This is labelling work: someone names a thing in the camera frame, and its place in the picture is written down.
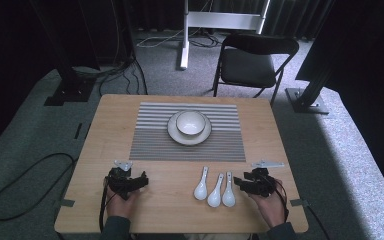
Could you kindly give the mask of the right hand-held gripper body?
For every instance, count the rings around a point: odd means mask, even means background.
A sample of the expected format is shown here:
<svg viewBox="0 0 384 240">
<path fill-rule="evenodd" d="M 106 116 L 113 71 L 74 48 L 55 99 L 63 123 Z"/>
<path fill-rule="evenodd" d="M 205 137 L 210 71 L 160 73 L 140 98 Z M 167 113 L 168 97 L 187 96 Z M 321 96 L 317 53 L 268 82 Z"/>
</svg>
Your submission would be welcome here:
<svg viewBox="0 0 384 240">
<path fill-rule="evenodd" d="M 242 181 L 242 190 L 249 194 L 268 197 L 274 192 L 278 193 L 280 183 L 269 174 L 271 167 L 283 167 L 283 163 L 268 162 L 260 160 L 252 163 L 253 169 L 250 172 L 244 172 Z"/>
</svg>

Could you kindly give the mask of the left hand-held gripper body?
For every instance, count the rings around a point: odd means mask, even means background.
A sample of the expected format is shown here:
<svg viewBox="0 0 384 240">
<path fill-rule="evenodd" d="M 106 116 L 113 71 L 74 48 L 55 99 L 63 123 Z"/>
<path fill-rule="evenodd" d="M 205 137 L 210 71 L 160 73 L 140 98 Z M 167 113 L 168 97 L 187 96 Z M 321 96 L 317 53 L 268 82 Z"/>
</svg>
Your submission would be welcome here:
<svg viewBox="0 0 384 240">
<path fill-rule="evenodd" d="M 128 199 L 128 193 L 140 188 L 141 178 L 131 177 L 132 161 L 114 161 L 115 166 L 109 171 L 106 177 L 110 189 L 122 199 Z"/>
</svg>

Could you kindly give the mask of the person's left hand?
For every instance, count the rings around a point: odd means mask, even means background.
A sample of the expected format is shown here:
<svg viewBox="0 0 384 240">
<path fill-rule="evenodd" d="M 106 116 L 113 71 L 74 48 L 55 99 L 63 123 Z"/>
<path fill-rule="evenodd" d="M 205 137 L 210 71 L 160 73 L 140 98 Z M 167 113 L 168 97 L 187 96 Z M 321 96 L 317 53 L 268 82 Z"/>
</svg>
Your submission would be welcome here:
<svg viewBox="0 0 384 240">
<path fill-rule="evenodd" d="M 107 188 L 106 211 L 108 217 L 123 217 L 130 219 L 134 213 L 136 200 L 140 196 L 140 191 L 136 190 L 128 194 L 125 200 L 110 188 Z"/>
</svg>

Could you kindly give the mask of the person's right hand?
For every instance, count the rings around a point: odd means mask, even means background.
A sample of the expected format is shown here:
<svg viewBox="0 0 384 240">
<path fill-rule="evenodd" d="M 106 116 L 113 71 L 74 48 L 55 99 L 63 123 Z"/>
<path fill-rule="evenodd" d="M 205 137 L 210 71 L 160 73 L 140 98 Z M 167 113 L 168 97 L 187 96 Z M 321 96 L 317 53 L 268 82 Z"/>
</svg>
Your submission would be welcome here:
<svg viewBox="0 0 384 240">
<path fill-rule="evenodd" d="M 281 180 L 276 179 L 275 183 L 276 190 L 268 197 L 249 194 L 269 228 L 283 224 L 287 220 L 286 193 L 283 191 Z"/>
</svg>

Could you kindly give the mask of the white ceramic spoon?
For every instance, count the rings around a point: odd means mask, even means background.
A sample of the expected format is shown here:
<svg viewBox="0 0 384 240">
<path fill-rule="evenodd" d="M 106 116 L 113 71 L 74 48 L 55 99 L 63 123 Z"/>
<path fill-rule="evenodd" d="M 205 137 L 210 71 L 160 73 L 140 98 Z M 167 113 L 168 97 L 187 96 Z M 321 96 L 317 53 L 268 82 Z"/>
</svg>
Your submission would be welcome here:
<svg viewBox="0 0 384 240">
<path fill-rule="evenodd" d="M 224 174 L 220 173 L 213 191 L 207 197 L 207 204 L 212 208 L 217 208 L 221 204 L 221 185 L 224 180 Z"/>
<path fill-rule="evenodd" d="M 231 172 L 226 173 L 226 188 L 222 195 L 222 203 L 226 207 L 233 207 L 236 204 L 235 195 L 232 189 L 233 176 Z"/>
<path fill-rule="evenodd" d="M 193 193 L 194 197 L 197 200 L 204 200 L 207 197 L 207 185 L 206 185 L 207 175 L 208 175 L 208 167 L 204 166 L 202 170 L 201 179 L 198 185 L 195 187 L 194 193 Z"/>
</svg>

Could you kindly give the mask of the grey striped placemat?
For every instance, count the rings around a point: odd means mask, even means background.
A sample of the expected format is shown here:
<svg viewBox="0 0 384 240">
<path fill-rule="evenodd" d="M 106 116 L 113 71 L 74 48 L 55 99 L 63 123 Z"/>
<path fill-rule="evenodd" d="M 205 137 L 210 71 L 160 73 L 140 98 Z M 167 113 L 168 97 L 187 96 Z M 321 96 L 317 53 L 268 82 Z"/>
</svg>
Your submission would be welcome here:
<svg viewBox="0 0 384 240">
<path fill-rule="evenodd" d="M 182 145 L 168 134 L 167 123 L 177 112 L 192 110 L 211 122 L 210 136 L 197 145 Z M 236 105 L 141 102 L 130 160 L 245 162 Z"/>
</svg>

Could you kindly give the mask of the white ceramic plate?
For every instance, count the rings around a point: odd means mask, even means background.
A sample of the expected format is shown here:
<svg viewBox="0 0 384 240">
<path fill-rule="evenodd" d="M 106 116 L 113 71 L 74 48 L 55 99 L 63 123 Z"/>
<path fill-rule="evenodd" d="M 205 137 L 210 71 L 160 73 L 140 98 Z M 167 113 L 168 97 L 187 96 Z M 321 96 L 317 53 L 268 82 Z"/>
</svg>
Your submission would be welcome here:
<svg viewBox="0 0 384 240">
<path fill-rule="evenodd" d="M 182 111 L 177 112 L 170 117 L 167 123 L 167 131 L 169 136 L 174 141 L 182 145 L 197 145 L 204 142 L 210 136 L 212 131 L 210 120 L 204 114 L 199 112 L 203 115 L 206 122 L 204 130 L 198 135 L 194 135 L 194 136 L 185 135 L 185 134 L 182 134 L 176 127 L 176 118 L 179 116 L 181 112 Z"/>
</svg>

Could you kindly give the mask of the white ceramic bowl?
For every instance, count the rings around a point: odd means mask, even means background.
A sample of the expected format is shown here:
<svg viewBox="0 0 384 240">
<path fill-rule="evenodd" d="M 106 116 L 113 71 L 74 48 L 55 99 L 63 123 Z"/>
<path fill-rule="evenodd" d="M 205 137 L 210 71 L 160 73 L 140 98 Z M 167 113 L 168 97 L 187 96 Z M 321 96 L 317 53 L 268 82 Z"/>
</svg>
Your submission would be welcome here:
<svg viewBox="0 0 384 240">
<path fill-rule="evenodd" d="M 185 135 L 198 135 L 205 128 L 203 115 L 197 111 L 182 111 L 176 118 L 177 129 Z"/>
</svg>

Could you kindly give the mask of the black metal stand grey base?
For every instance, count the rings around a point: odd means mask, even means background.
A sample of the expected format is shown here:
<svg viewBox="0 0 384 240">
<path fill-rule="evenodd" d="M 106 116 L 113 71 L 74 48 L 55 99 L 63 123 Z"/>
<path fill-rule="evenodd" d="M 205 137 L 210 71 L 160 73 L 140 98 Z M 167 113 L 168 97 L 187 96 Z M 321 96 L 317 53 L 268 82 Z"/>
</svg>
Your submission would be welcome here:
<svg viewBox="0 0 384 240">
<path fill-rule="evenodd" d="M 304 63 L 301 66 L 296 79 L 306 80 L 309 84 L 305 89 L 286 89 L 289 102 L 296 113 L 329 114 L 328 108 L 320 97 L 320 92 L 329 80 L 331 73 L 332 68 L 329 63 L 319 65 Z"/>
</svg>

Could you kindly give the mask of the black folding chair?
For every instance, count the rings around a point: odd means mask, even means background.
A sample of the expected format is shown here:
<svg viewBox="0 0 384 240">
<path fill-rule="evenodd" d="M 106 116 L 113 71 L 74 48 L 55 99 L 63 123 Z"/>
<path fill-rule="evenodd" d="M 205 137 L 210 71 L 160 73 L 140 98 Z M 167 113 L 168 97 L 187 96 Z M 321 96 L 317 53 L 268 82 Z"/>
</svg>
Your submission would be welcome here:
<svg viewBox="0 0 384 240">
<path fill-rule="evenodd" d="M 222 85 L 258 88 L 254 95 L 273 88 L 273 104 L 286 65 L 299 51 L 296 40 L 285 37 L 266 37 L 260 34 L 238 33 L 227 36 L 221 46 L 211 90 L 218 94 Z"/>
</svg>

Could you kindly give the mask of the white metal desk frame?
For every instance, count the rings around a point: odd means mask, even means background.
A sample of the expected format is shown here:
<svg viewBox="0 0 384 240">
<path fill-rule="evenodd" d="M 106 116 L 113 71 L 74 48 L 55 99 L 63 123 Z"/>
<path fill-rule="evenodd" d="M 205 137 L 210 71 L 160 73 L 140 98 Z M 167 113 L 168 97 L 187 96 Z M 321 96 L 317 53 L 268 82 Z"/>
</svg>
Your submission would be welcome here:
<svg viewBox="0 0 384 240">
<path fill-rule="evenodd" d="M 184 0 L 183 11 L 183 42 L 180 59 L 180 69 L 188 68 L 189 60 L 189 28 L 254 30 L 261 34 L 266 22 L 267 12 L 271 0 L 264 0 L 259 14 L 222 13 L 190 11 L 189 0 Z"/>
</svg>

